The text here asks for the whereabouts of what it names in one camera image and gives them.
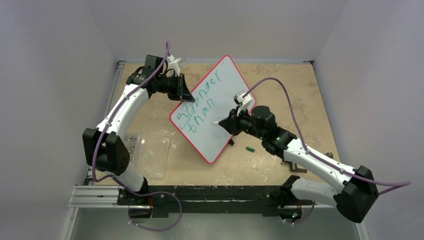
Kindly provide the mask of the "green marker cap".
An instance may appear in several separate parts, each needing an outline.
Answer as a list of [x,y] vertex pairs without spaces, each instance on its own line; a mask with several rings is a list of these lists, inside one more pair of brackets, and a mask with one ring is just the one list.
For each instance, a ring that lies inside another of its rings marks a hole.
[[249,146],[247,146],[245,149],[249,152],[252,152],[252,153],[254,153],[256,151],[254,148],[249,147]]

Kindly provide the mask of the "red-framed whiteboard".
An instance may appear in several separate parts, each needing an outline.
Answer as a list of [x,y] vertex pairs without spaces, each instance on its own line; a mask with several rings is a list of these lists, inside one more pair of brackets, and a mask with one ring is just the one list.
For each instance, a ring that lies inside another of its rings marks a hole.
[[249,86],[233,59],[225,55],[191,91],[195,102],[181,102],[170,122],[209,164],[214,163],[232,138],[218,124],[237,104],[234,96]]

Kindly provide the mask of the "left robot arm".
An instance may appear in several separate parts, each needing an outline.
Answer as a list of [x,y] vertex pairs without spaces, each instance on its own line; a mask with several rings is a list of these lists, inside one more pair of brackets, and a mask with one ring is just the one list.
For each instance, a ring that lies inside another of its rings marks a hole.
[[138,205],[149,199],[148,182],[130,163],[124,137],[133,118],[153,94],[166,94],[171,101],[195,101],[181,73],[184,63],[184,58],[170,54],[167,57],[147,55],[144,65],[127,78],[122,95],[105,119],[95,128],[86,128],[82,134],[86,162],[92,173],[101,171],[117,180],[130,191],[130,199]]

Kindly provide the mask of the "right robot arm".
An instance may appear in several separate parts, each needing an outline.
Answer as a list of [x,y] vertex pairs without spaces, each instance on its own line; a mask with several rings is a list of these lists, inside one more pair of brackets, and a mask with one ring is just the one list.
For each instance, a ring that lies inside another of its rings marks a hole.
[[267,106],[256,106],[251,113],[232,109],[218,125],[233,136],[244,132],[261,140],[269,154],[298,164],[324,181],[319,183],[291,176],[280,191],[282,200],[288,204],[296,200],[319,202],[336,208],[346,219],[361,223],[379,197],[369,168],[363,165],[354,168],[303,146],[300,138],[278,126]]

